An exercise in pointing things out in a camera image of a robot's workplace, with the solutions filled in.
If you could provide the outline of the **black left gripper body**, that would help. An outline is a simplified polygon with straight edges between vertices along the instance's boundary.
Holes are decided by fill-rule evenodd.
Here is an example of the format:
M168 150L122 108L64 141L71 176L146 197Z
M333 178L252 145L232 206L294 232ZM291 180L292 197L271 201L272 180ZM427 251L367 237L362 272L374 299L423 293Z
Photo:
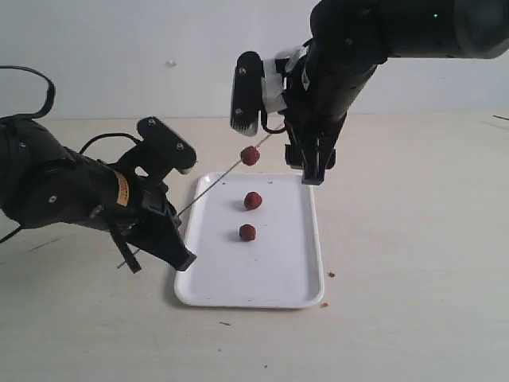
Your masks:
M135 146L112 164L91 162L96 193L91 226L102 224L109 231L108 225L115 224L129 247L134 246L135 226L152 216L171 216L178 229L180 218L166 197L169 187L164 183L172 170L148 146Z

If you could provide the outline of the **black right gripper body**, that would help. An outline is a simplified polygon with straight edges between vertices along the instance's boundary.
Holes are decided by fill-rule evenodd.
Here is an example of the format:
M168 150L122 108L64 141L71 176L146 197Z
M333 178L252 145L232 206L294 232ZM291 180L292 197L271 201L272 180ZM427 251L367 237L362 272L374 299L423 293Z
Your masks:
M302 97L285 98L282 112L288 144L302 147L311 137L337 135L337 140L348 115L350 99L347 95L327 96L313 103Z

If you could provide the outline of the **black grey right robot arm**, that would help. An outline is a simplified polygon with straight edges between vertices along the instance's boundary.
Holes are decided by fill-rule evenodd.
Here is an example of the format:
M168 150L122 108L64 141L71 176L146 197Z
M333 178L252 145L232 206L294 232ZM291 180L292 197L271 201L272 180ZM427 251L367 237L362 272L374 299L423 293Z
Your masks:
M348 109L390 58L494 59L508 50L508 3L321 1L304 55L286 66L286 162L305 185L335 165Z

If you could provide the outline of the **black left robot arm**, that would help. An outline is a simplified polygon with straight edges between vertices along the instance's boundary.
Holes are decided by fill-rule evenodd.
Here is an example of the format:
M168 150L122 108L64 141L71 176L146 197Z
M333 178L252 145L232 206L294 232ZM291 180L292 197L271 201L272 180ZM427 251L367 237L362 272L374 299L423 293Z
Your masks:
M62 146L42 125L9 118L1 125L1 210L22 230L56 223L109 232L132 272L136 247L185 271L196 256L167 200L172 171L187 173L196 151L161 120L137 123L140 138L116 162Z

